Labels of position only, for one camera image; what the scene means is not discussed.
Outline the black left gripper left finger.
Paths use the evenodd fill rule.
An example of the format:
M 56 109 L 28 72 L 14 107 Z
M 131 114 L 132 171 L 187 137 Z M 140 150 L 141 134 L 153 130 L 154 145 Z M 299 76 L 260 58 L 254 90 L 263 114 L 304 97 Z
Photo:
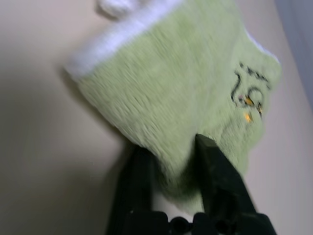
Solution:
M 136 146 L 119 173 L 107 235 L 121 235 L 126 217 L 131 212 L 152 210 L 153 154 Z

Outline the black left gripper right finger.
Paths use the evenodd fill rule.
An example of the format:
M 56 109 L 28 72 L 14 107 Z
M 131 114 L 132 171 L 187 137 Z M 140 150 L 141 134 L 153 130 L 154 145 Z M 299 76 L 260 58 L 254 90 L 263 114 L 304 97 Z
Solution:
M 194 171 L 205 213 L 218 220 L 239 220 L 256 213 L 244 180 L 214 140 L 195 136 Z

